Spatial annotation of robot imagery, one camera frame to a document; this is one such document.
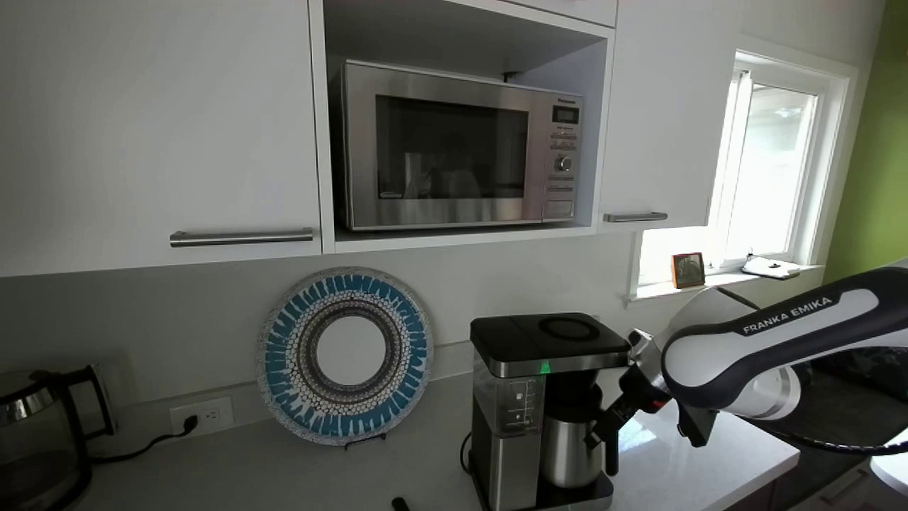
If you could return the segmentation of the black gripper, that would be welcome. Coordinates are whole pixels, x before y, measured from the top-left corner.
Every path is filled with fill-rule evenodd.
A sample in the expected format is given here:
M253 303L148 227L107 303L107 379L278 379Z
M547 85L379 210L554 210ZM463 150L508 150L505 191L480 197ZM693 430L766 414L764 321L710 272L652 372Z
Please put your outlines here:
M660 376L660 347L644 330L629 333L627 372L617 379L617 397L595 418L589 437L610 453L617 450L617 430L636 414L654 414L673 400Z

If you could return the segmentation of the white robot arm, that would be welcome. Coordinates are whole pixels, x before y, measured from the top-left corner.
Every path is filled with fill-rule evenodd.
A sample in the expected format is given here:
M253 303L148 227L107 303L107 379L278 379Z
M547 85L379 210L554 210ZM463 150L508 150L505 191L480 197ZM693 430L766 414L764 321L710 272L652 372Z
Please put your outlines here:
M617 453L636 414L677 406L677 435L707 445L714 418L782 420L803 397L796 366L854 349L908 347L908 267L856 272L771 306L714 288L670 328L629 349L620 396L595 418L589 443Z

